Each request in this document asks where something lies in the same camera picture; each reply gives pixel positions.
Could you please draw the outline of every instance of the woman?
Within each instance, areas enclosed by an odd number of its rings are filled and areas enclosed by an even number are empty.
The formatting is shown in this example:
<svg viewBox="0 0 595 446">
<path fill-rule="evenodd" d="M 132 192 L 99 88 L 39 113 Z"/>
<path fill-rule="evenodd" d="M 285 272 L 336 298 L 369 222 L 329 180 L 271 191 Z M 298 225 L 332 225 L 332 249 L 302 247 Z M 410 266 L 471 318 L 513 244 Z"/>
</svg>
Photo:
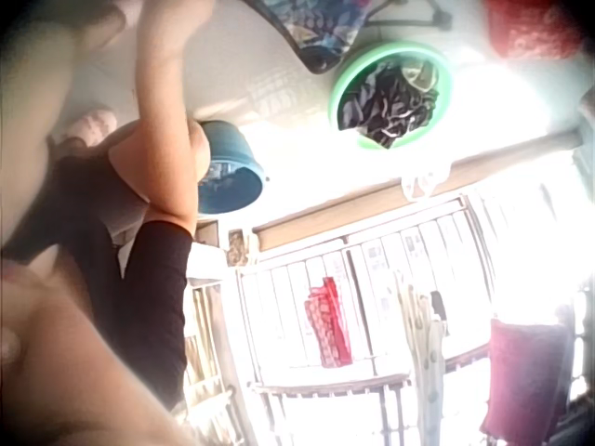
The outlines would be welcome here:
<svg viewBox="0 0 595 446">
<path fill-rule="evenodd" d="M 181 398 L 182 294 L 209 150 L 186 119 L 182 58 L 213 3 L 147 0 L 140 17 L 139 124 L 109 157 L 121 186 L 148 204 L 124 278 L 109 222 L 73 196 L 66 164 L 39 179 L 73 65 L 112 40 L 121 14 L 107 8 L 82 31 L 34 23 L 3 51 L 3 258 L 35 263 L 54 243 L 66 253 L 46 282 L 3 264 L 3 432 L 18 442 L 185 444 L 165 409 Z"/>
</svg>

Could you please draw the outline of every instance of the blue patterned fabric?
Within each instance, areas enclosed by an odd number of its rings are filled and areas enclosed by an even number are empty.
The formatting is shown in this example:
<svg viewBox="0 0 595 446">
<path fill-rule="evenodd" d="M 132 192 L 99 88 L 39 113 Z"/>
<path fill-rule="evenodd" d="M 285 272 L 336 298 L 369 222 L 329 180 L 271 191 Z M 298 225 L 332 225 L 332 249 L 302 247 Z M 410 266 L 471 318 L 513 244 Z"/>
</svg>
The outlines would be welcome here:
<svg viewBox="0 0 595 446">
<path fill-rule="evenodd" d="M 327 72 L 350 49 L 371 0 L 245 0 L 293 47 L 311 72 Z"/>
</svg>

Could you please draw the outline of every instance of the blue bucket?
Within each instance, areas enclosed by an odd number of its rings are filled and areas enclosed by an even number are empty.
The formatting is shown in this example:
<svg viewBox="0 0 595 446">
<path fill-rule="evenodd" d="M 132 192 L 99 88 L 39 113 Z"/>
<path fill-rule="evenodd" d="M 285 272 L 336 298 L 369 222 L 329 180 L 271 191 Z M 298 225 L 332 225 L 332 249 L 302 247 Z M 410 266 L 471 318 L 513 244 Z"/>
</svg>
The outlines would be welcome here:
<svg viewBox="0 0 595 446">
<path fill-rule="evenodd" d="M 198 212 L 207 216 L 238 211 L 255 202 L 264 188 L 264 170 L 248 141 L 233 124 L 201 123 L 211 146 L 211 165 L 198 184 Z"/>
</svg>

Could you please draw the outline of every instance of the red cloth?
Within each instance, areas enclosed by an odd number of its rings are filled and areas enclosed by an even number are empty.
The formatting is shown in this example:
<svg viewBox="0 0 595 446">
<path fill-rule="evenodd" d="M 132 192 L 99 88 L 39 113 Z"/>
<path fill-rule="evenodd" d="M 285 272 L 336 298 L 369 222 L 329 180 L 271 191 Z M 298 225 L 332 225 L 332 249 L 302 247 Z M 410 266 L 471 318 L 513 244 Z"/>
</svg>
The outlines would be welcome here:
<svg viewBox="0 0 595 446">
<path fill-rule="evenodd" d="M 490 40 L 511 59 L 564 59 L 582 42 L 555 0 L 486 0 Z"/>
<path fill-rule="evenodd" d="M 492 321 L 490 401 L 482 431 L 522 446 L 541 445 L 554 421 L 567 348 L 561 325 Z"/>
<path fill-rule="evenodd" d="M 323 282 L 324 286 L 310 289 L 310 296 L 304 302 L 320 347 L 321 363 L 326 368 L 350 365 L 351 346 L 337 286 L 332 277 L 324 278 Z"/>
</svg>

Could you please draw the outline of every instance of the green basket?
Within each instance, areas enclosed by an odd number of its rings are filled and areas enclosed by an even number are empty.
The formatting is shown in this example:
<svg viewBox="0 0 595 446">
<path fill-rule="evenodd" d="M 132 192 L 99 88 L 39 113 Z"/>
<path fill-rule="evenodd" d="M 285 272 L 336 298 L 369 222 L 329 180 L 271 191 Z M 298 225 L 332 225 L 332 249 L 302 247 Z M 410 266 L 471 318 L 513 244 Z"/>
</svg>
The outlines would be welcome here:
<svg viewBox="0 0 595 446">
<path fill-rule="evenodd" d="M 383 44 L 377 46 L 369 51 L 366 51 L 361 56 L 357 57 L 339 76 L 335 88 L 331 94 L 331 100 L 328 107 L 329 120 L 332 127 L 338 130 L 338 108 L 341 104 L 343 94 L 351 82 L 367 68 L 368 66 L 378 62 L 381 59 L 387 59 L 393 56 L 409 56 L 428 60 L 438 70 L 438 83 L 434 88 L 438 90 L 439 96 L 436 100 L 436 108 L 432 115 L 431 121 L 425 127 L 420 127 L 413 132 L 408 132 L 402 138 L 397 138 L 390 146 L 391 149 L 404 146 L 426 135 L 436 124 L 438 124 L 450 105 L 451 96 L 453 93 L 453 74 L 446 61 L 446 58 L 430 46 L 417 44 L 414 42 L 399 42 L 391 44 Z M 384 147 L 376 143 L 374 140 L 363 135 L 358 136 L 358 144 L 363 149 L 382 149 Z"/>
</svg>

